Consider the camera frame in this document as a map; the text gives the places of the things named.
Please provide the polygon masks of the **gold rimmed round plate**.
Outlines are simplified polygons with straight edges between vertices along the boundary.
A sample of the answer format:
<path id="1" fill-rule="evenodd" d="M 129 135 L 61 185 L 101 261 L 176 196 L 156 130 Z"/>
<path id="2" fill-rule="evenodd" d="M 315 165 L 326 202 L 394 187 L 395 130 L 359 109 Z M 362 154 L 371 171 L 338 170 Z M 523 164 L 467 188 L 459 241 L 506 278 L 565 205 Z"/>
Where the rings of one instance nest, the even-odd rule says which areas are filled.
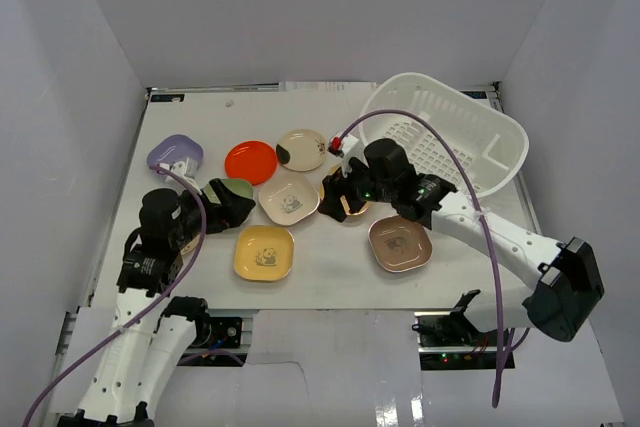
<path id="1" fill-rule="evenodd" d="M 341 170 L 341 165 L 340 164 L 336 164 L 333 167 L 331 167 L 328 171 L 328 175 L 333 175 L 336 171 L 340 171 Z M 322 203 L 324 201 L 325 198 L 325 190 L 324 190 L 324 186 L 322 185 L 322 183 L 319 185 L 319 199 L 320 199 L 320 203 Z M 340 197 L 340 202 L 341 205 L 345 211 L 345 214 L 347 217 L 355 217 L 355 216 L 360 216 L 363 215 L 370 207 L 371 203 L 370 202 L 365 202 L 364 205 L 359 209 L 359 210 L 352 210 L 351 207 L 349 206 L 349 203 L 347 202 L 347 198 L 346 196 L 342 195 Z"/>

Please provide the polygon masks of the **orange round plate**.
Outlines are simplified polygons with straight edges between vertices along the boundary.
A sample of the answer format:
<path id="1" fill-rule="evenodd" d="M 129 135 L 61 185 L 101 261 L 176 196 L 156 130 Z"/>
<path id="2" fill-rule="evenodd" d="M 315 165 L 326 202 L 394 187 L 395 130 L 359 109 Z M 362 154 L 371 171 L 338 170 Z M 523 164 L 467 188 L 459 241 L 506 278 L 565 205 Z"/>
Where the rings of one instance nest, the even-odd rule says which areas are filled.
<path id="1" fill-rule="evenodd" d="M 275 173 L 278 159 L 268 144 L 250 140 L 234 146 L 227 154 L 224 168 L 229 178 L 239 178 L 251 185 L 261 185 Z"/>

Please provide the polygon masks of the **cream square panda plate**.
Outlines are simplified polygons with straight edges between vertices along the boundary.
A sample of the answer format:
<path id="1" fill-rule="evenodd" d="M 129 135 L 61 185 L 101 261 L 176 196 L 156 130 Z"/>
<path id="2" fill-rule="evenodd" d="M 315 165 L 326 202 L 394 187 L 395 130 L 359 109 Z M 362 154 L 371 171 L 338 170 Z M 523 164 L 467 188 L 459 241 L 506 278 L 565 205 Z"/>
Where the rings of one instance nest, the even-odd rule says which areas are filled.
<path id="1" fill-rule="evenodd" d="M 309 217 L 320 203 L 317 190 L 296 172 L 271 178 L 260 188 L 258 200 L 269 219 L 281 226 L 291 226 Z"/>

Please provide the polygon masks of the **yellow square panda plate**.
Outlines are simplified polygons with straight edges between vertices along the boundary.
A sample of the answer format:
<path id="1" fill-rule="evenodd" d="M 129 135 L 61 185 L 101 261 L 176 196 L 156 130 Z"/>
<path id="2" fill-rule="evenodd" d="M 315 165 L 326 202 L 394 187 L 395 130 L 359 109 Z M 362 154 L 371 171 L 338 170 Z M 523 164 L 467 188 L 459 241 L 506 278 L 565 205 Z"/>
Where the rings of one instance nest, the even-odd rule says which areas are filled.
<path id="1" fill-rule="evenodd" d="M 277 226 L 254 225 L 238 236 L 234 253 L 234 271 L 247 281 L 276 282 L 291 271 L 294 239 Z"/>

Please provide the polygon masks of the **brown square panda plate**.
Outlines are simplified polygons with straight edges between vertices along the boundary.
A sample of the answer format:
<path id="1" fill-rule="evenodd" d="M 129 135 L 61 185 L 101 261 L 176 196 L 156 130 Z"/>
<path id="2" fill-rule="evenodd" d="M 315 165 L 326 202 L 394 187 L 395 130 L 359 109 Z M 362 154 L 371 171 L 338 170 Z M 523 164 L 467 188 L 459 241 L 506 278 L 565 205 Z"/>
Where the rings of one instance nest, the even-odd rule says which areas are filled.
<path id="1" fill-rule="evenodd" d="M 421 268 L 433 253 L 425 228 L 399 215 L 374 222 L 369 228 L 368 238 L 376 261 L 390 273 Z"/>

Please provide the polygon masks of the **lavender square plate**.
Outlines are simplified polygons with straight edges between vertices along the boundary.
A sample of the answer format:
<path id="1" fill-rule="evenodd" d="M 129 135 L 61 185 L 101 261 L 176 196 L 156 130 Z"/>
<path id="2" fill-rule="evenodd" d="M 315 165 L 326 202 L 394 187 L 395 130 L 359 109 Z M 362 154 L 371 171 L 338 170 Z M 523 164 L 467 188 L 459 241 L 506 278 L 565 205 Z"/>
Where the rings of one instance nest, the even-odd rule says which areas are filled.
<path id="1" fill-rule="evenodd" d="M 196 160 L 199 170 L 204 158 L 202 146 L 186 135 L 173 134 L 161 141 L 149 152 L 146 163 L 150 169 L 160 166 L 170 171 L 173 163 L 186 157 Z"/>

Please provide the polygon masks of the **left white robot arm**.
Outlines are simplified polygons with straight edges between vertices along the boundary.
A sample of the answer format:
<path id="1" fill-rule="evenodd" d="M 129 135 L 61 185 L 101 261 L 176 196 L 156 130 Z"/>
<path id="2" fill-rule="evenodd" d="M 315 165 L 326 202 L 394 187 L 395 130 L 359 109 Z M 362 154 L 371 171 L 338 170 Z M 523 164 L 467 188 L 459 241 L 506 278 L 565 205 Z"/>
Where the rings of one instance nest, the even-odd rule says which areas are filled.
<path id="1" fill-rule="evenodd" d="M 192 267 L 182 250 L 207 235 L 242 225 L 255 202 L 242 179 L 213 179 L 177 193 L 144 195 L 139 226 L 127 238 L 116 282 L 111 339 L 76 411 L 61 426 L 151 426 L 162 393 L 184 351 L 211 335 L 206 300 L 174 297 Z"/>

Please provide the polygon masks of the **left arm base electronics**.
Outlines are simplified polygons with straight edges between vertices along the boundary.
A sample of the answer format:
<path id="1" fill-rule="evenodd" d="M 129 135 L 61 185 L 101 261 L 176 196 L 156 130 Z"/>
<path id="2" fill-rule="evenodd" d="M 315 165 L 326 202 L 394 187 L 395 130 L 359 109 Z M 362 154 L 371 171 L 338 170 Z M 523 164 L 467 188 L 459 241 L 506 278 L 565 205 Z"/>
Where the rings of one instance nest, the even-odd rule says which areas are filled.
<path id="1" fill-rule="evenodd" d="M 208 336 L 201 335 L 182 355 L 178 365 L 189 367 L 242 367 L 251 342 L 249 318 L 212 317 Z"/>

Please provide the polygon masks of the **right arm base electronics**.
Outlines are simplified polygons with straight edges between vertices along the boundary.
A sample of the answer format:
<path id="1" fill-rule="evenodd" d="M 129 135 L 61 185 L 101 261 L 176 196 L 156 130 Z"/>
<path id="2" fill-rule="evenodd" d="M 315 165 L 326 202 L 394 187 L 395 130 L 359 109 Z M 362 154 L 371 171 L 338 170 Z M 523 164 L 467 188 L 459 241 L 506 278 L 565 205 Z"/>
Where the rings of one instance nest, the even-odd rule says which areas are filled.
<path id="1" fill-rule="evenodd" d="M 480 331 L 464 316 L 479 289 L 464 293 L 449 310 L 414 313 L 420 368 L 427 371 L 494 370 L 497 331 Z"/>

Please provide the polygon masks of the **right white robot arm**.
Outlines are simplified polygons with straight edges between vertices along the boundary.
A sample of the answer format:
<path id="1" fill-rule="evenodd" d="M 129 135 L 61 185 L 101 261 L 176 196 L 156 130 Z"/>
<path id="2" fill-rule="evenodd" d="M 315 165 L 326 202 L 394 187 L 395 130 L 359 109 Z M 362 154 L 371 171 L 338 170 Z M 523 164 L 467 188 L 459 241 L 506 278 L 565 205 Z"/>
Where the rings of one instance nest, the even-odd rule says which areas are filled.
<path id="1" fill-rule="evenodd" d="M 457 239 L 505 267 L 529 289 L 521 304 L 530 324 L 546 336 L 569 342 L 604 296 L 593 247 L 537 235 L 492 213 L 434 174 L 416 171 L 394 140 L 367 146 L 352 136 L 328 146 L 342 165 L 323 181 L 319 210 L 338 222 L 367 202 L 389 204 L 424 228 Z"/>

